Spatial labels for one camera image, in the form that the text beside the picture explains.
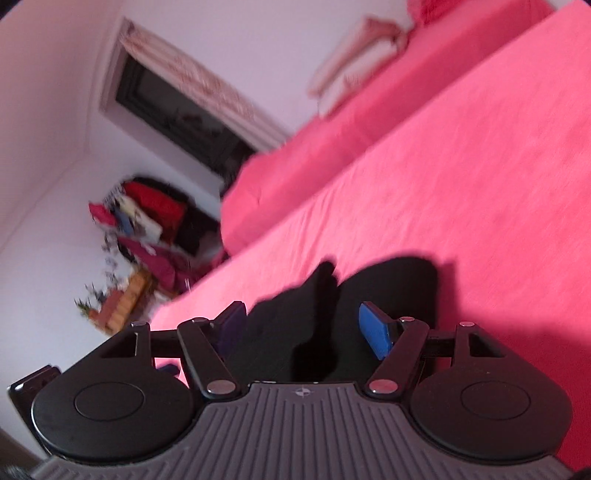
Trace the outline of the pink bed blanket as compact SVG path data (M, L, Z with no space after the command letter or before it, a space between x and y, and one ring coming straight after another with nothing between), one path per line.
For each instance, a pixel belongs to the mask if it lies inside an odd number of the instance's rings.
M472 321L559 383L560 458L590 463L590 9L573 1L394 128L269 233L157 311L170 329L389 257L443 266L440 320Z
M363 152L487 57L553 11L546 1L463 1L415 28L406 52L331 117L254 155L221 203L221 240L238 254Z

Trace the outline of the dark window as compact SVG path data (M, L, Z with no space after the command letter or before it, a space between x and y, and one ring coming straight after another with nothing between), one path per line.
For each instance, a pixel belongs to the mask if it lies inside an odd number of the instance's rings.
M222 191L235 183L252 147L214 114L125 57L115 100L129 112L221 177Z

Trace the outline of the wooden shelf rack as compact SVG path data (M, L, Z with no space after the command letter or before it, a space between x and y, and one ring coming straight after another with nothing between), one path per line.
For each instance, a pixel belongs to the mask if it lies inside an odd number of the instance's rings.
M76 299L74 304L80 315L106 335L123 330L140 315L148 297L153 293L155 281L145 269L131 273L123 287L98 291L93 285L87 288L86 299Z

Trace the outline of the upper pink pillow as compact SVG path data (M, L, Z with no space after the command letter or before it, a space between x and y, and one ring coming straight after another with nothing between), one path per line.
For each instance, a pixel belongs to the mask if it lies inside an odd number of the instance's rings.
M407 32L396 22L365 16L356 22L308 81L308 97L318 98L335 75L377 40L403 40Z

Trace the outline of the pink pillow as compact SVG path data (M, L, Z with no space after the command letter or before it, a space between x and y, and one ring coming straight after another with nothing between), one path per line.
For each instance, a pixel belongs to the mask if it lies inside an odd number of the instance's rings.
M356 22L308 81L308 97L318 98L335 75L377 40L403 40L407 32L396 22L365 16Z
M318 99L318 117L328 118L388 62L400 56L408 45L408 36L381 38L363 49L339 68Z

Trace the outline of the hanging clothes pile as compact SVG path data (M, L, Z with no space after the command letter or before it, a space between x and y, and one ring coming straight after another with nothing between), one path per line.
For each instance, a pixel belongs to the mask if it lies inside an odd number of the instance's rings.
M103 250L146 269L168 293L185 293L228 258L219 222L159 179L125 178L88 210L104 231Z

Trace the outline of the near pink bed blanket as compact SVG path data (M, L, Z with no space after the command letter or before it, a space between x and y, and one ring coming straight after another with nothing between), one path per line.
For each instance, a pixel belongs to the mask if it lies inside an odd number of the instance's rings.
M573 1L394 128L269 233L157 311L170 329L389 257L443 266L440 320L472 321L559 383L560 458L590 463L590 9Z

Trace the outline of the black pants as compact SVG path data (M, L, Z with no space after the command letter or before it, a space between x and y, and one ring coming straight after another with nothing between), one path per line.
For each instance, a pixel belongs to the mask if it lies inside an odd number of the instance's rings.
M361 332L360 306L375 304L393 319L437 323L439 272L416 256L370 265L344 282L324 261L300 286L257 303L224 361L242 386L255 381L363 384L380 362Z

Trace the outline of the far pink bed blanket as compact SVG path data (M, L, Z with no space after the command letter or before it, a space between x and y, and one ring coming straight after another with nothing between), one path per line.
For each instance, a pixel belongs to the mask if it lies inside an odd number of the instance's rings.
M221 203L221 240L238 254L363 152L487 57L553 11L546 1L463 1L415 28L406 52L331 117L254 155Z

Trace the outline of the lower pink pillow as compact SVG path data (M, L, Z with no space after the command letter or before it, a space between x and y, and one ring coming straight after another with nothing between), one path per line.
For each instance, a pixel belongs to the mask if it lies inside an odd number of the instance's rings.
M388 62L400 56L408 45L408 36L381 38L363 49L339 68L318 99L318 117L328 118Z

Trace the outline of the pink patterned curtain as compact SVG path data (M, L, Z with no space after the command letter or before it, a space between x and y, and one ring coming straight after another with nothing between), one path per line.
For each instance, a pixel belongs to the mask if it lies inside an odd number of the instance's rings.
M158 35L129 22L119 42L140 65L221 120L254 149L270 151L290 138L262 108Z

